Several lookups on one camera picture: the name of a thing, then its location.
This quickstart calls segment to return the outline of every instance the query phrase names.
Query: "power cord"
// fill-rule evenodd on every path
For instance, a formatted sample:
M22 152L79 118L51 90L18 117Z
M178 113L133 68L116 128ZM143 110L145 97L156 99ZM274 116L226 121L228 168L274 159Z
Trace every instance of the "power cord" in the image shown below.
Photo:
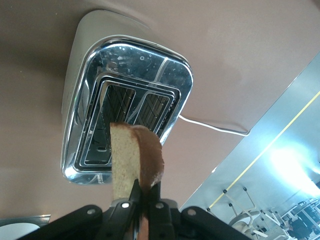
M213 130L216 130L216 131L219 131L219 132L223 132L223 133L235 134L235 135L240 135L240 136L243 136L243 137L247 137L247 136L250 135L250 130L249 131L237 131L237 130L233 130L233 129L212 126L212 125L206 124L204 122L195 121L195 120L186 118L186 117L184 117L182 115L179 115L179 118L181 118L182 120L184 120L186 122L189 122L189 123L192 123L192 124L198 124L198 125L204 126L206 128L213 129Z

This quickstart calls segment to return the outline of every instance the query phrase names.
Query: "yellow line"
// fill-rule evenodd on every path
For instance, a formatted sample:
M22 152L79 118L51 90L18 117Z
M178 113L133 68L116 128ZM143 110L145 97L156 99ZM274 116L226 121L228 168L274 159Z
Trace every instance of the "yellow line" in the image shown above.
M266 148L243 170L242 173L227 187L227 191L235 185L235 183L252 167L253 164L275 143L275 141L280 138L280 136L294 123L294 121L310 106L310 104L319 97L320 91L301 109L301 111L287 124L287 126L282 129L282 131L266 146ZM224 194L222 193L211 205L209 208L212 208L222 197Z

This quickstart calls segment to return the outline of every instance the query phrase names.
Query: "slice of bread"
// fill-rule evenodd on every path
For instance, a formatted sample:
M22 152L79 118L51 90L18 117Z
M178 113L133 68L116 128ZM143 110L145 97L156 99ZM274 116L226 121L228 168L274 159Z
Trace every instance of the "slice of bread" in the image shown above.
M110 123L113 199L129 198L135 179L144 195L164 172L158 136L141 125Z

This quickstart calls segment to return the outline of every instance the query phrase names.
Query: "screw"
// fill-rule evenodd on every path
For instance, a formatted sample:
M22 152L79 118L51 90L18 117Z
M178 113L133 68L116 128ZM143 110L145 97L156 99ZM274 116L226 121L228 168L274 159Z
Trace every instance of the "screw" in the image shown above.
M128 208L130 206L130 204L128 202L124 202L121 204L121 207L123 207L124 209Z
M188 213L188 215L190 215L190 216L194 216L194 215L197 214L197 212L196 212L194 209L192 209L192 208L190 208L187 213Z
M157 209L162 209L162 208L164 207L164 204L163 204L162 202L158 202L158 203L155 205L155 207L156 207Z
M96 212L96 210L94 208L92 209L89 209L86 213L89 214L89 215L92 215Z

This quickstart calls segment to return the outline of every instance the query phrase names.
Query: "bright light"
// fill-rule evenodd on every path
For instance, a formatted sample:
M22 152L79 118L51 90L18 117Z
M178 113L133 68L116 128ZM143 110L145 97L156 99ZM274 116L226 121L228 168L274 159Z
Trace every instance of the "bright light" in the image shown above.
M318 168L313 167L312 171L320 175L320 170Z
M64 171L65 176L68 179L73 179L74 175L77 174L77 171L73 168L73 167L68 167L65 171Z
M291 185L296 191L302 190L311 196L319 194L319 188L306 174L303 165L310 160L308 154L301 147L286 147L276 149L271 153L270 160L279 176L284 182Z

